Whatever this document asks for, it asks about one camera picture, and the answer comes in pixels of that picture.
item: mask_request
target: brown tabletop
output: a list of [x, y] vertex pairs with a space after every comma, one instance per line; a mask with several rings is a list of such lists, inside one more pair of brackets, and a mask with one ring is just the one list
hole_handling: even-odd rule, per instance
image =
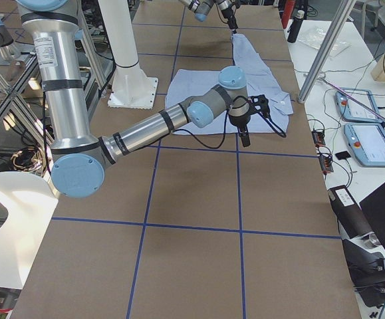
[[[277, 10], [244, 5], [237, 21], [294, 99]], [[198, 23], [180, 3], [145, 1], [134, 32], [142, 69], [160, 79], [154, 109], [103, 100], [97, 136], [161, 110], [178, 69], [232, 63], [215, 8]], [[94, 195], [61, 197], [12, 318], [359, 318], [305, 109], [293, 107], [286, 139], [252, 134], [242, 148], [230, 134], [213, 151], [170, 136], [122, 158]]]

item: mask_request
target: red object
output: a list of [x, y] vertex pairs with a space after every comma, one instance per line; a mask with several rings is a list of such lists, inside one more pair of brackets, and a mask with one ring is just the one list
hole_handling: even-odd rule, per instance
[[283, 24], [284, 29], [287, 28], [288, 20], [291, 18], [291, 14], [294, 11], [295, 4], [295, 0], [287, 0], [287, 2], [285, 3], [283, 17], [281, 18], [281, 23]]

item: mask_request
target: table surface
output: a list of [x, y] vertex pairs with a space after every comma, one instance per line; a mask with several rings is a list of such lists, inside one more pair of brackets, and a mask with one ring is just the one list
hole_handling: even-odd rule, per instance
[[[296, 96], [277, 9], [242, 6], [237, 20]], [[154, 109], [103, 100], [97, 136], [162, 109], [179, 68], [232, 63], [216, 10], [198, 23], [179, 3], [145, 1], [134, 34], [160, 79]], [[12, 318], [359, 318], [305, 109], [293, 108], [287, 139], [253, 134], [245, 149], [230, 134], [210, 151], [169, 136], [108, 169], [94, 195], [61, 198]]]
[[[315, 28], [320, 28], [326, 31], [328, 30], [329, 25], [329, 21], [303, 21], [298, 40], [303, 39], [307, 32]], [[355, 88], [358, 84], [357, 88], [371, 90], [373, 94], [376, 94], [374, 95], [374, 99], [377, 105], [384, 107], [385, 83], [375, 82], [372, 79], [370, 72], [375, 67], [376, 61], [374, 61], [371, 52], [368, 50], [368, 47], [362, 40], [362, 37], [356, 30], [353, 23], [347, 22], [344, 25], [338, 39], [340, 41], [348, 42], [350, 46], [337, 56], [328, 58], [322, 68], [322, 71], [326, 71], [326, 79], [340, 87]], [[301, 87], [305, 81], [304, 73], [302, 71], [308, 71], [311, 68], [317, 51], [300, 41], [293, 44], [288, 43], [288, 46], [295, 66], [297, 81]], [[309, 98], [305, 102], [305, 107], [308, 118], [316, 118], [317, 120], [320, 120], [324, 123], [326, 128], [336, 128], [338, 123], [328, 117], [324, 112], [325, 103], [326, 113], [331, 115], [334, 119], [340, 118], [340, 113], [337, 110], [334, 100], [334, 94], [336, 91], [329, 89], [331, 89], [331, 87], [327, 84], [317, 81], [309, 95]], [[380, 113], [385, 116], [385, 110], [380, 110]], [[313, 128], [314, 121], [310, 121], [309, 126]], [[315, 128], [320, 129], [321, 125], [315, 123]], [[340, 128], [338, 132], [336, 132], [336, 130], [327, 130], [325, 134], [325, 142], [334, 154], [344, 150], [350, 151], [342, 128]], [[344, 161], [337, 162], [349, 170]], [[356, 202], [359, 203], [385, 182], [385, 167], [362, 167], [354, 158], [349, 159], [349, 163], [352, 171], [355, 171], [355, 173], [353, 174], [353, 180], [348, 190], [355, 198]], [[326, 177], [326, 188], [329, 189], [338, 185], [345, 185], [346, 182], [346, 173], [335, 164], [334, 173], [330, 173]], [[363, 248], [362, 241], [359, 239], [353, 239], [352, 241]], [[382, 247], [370, 249], [368, 251], [371, 253], [381, 252], [385, 256], [385, 250]], [[358, 303], [363, 318], [367, 318], [367, 316], [373, 311], [379, 311], [376, 308], [367, 308], [360, 297], [358, 297]]]

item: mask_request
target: black bottle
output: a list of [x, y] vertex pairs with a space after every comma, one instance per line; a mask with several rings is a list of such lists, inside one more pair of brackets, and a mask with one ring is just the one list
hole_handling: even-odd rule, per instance
[[291, 23], [291, 26], [289, 29], [290, 34], [287, 39], [288, 42], [290, 43], [296, 42], [304, 16], [305, 16], [305, 12], [303, 10], [297, 11], [297, 15], [294, 17], [293, 23]]

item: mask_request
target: white table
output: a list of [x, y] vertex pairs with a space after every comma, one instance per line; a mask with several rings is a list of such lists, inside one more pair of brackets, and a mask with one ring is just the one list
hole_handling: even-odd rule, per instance
[[[300, 35], [305, 34], [309, 29], [313, 29], [315, 27], [328, 30], [329, 25], [329, 21], [303, 21]], [[301, 43], [299, 41], [300, 35], [296, 43], [289, 43], [289, 51], [291, 54], [291, 60], [295, 66], [297, 82], [301, 87], [305, 81], [305, 74], [298, 71], [309, 71], [316, 57], [317, 50]], [[335, 57], [328, 58], [322, 68], [323, 71], [354, 70], [360, 66], [365, 66], [372, 61], [373, 56], [360, 37], [359, 32], [356, 30], [353, 23], [347, 22], [345, 24], [339, 39], [349, 42], [350, 46]], [[360, 68], [354, 72], [327, 72], [326, 79], [341, 87], [354, 88], [364, 74], [357, 88], [371, 90], [373, 94], [385, 94], [385, 83], [373, 81], [370, 75], [370, 71], [375, 65], [376, 62], [372, 61], [365, 74], [364, 71], [366, 68]], [[305, 103], [305, 108], [306, 113], [309, 114], [309, 118], [313, 118], [312, 116], [314, 116], [316, 119], [324, 123], [325, 128], [336, 128], [337, 122], [332, 118], [329, 118], [324, 113], [323, 96], [330, 88], [331, 87], [327, 84], [317, 81]], [[340, 118], [340, 114], [334, 103], [334, 94], [335, 90], [330, 90], [326, 94], [326, 111], [333, 118]], [[375, 96], [374, 99], [378, 106], [385, 106], [385, 96]], [[380, 113], [385, 116], [385, 110], [381, 110]], [[314, 121], [310, 121], [309, 125], [313, 128]], [[315, 128], [322, 128], [322, 126], [319, 123], [315, 123]], [[351, 153], [348, 149], [343, 129], [340, 128], [337, 133], [335, 132], [336, 130], [327, 130], [325, 132], [325, 142], [332, 153], [334, 154], [344, 150], [348, 150]], [[341, 162], [341, 164], [349, 170], [347, 164], [344, 161]], [[368, 194], [385, 182], [385, 168], [362, 167], [353, 157], [349, 159], [349, 163], [352, 170], [356, 171], [356, 173], [353, 174], [353, 181], [348, 189], [355, 200], [359, 203]], [[345, 185], [348, 179], [347, 174], [343, 169], [338, 167], [336, 164], [333, 165], [334, 172], [328, 174], [326, 177], [325, 183], [327, 189], [338, 185]], [[373, 253], [374, 251], [382, 251], [385, 255], [384, 249], [374, 249], [370, 252]], [[380, 312], [380, 309], [367, 308], [358, 294], [356, 294], [356, 297], [358, 299], [362, 318], [368, 318], [368, 315], [373, 311]]]

